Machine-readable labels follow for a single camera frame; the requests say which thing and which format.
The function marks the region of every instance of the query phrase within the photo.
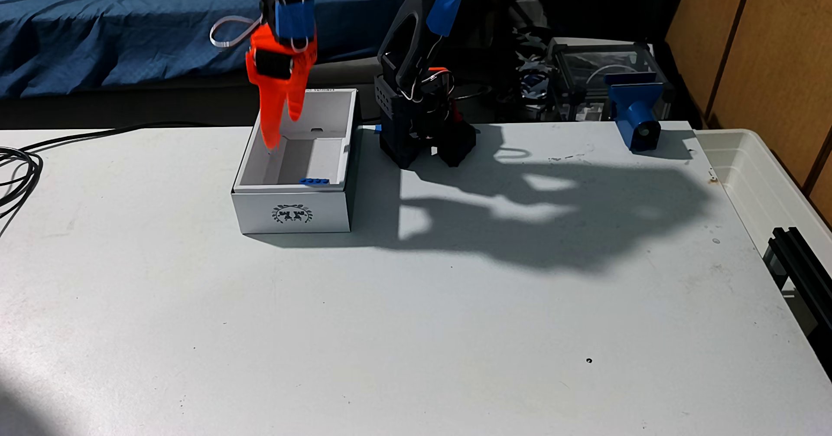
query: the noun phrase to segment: black device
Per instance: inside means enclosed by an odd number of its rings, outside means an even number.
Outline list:
[[[428,147],[435,147],[448,166],[459,166],[477,144],[476,131],[450,96],[451,71],[430,67],[446,39],[426,21],[437,3],[405,0],[379,50],[383,73],[375,78],[375,99],[382,110],[380,145],[402,169]]]

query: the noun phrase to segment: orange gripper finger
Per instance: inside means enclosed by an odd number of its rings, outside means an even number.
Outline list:
[[[260,134],[266,148],[273,150],[280,143],[280,120],[283,117],[283,103],[286,101],[289,81],[258,74],[255,51],[256,48],[252,47],[245,55],[245,69],[249,81],[260,89]]]
[[[309,81],[309,71],[318,59],[318,38],[312,38],[306,48],[292,56],[294,66],[289,79],[287,101],[289,101],[289,117],[300,119],[300,112],[304,109],[306,97],[306,83]]]

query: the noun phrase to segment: blue 3d printed part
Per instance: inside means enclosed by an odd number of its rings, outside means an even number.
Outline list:
[[[659,144],[661,126],[653,115],[653,105],[664,86],[655,80],[655,72],[604,76],[604,83],[609,85],[610,117],[632,151],[655,150]]]
[[[276,3],[275,30],[276,35],[280,38],[303,39],[314,37],[315,0],[288,5]]]
[[[450,36],[453,21],[457,18],[459,4],[463,0],[435,0],[425,24],[439,36]]]
[[[327,184],[329,184],[329,179],[303,178],[303,179],[300,180],[300,184],[302,184],[302,185],[327,185]]]

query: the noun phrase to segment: white plastic bin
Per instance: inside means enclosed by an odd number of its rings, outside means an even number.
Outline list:
[[[824,268],[832,272],[832,232],[757,133],[698,130],[696,138],[760,255],[768,249],[774,228],[795,226]],[[783,294],[808,334],[817,323],[791,280]]]

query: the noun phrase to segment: open box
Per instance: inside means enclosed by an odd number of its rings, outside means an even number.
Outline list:
[[[260,117],[237,171],[231,200],[243,234],[349,231],[360,139],[358,90],[306,90],[300,119],[284,109],[280,143],[269,152]],[[301,184],[306,178],[328,184]]]

